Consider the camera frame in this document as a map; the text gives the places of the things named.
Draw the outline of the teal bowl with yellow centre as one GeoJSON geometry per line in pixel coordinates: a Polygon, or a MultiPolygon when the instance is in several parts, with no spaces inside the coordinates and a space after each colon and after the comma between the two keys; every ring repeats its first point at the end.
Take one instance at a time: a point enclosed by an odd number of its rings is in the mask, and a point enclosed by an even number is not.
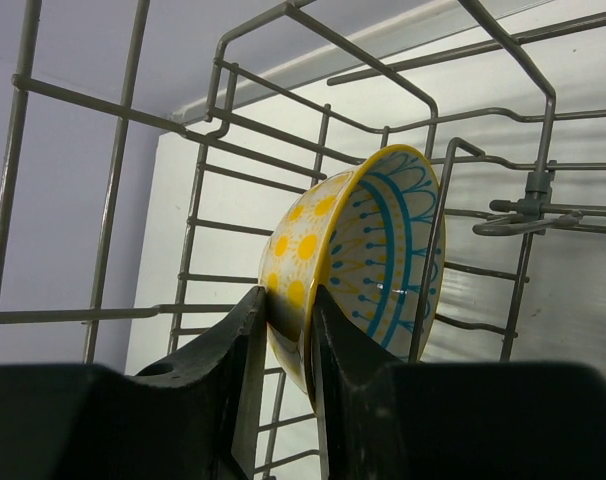
{"type": "Polygon", "coordinates": [[[407,360],[438,189],[419,150],[390,145],[307,190],[267,240],[258,283],[267,292],[268,340],[309,401],[319,287],[370,339],[407,360]]]}

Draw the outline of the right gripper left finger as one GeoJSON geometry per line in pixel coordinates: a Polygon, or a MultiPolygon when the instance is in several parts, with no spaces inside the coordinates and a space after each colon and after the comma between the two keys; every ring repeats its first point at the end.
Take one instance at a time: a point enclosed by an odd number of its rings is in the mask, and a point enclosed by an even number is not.
{"type": "Polygon", "coordinates": [[[266,293],[127,376],[96,364],[0,366],[0,479],[249,479],[266,293]]]}

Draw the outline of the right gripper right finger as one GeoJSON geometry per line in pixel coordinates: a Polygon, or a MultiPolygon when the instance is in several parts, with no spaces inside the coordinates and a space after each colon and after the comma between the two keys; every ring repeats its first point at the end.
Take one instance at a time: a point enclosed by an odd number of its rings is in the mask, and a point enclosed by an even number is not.
{"type": "Polygon", "coordinates": [[[325,479],[606,479],[606,380],[577,363],[398,360],[313,306],[325,479]]]}

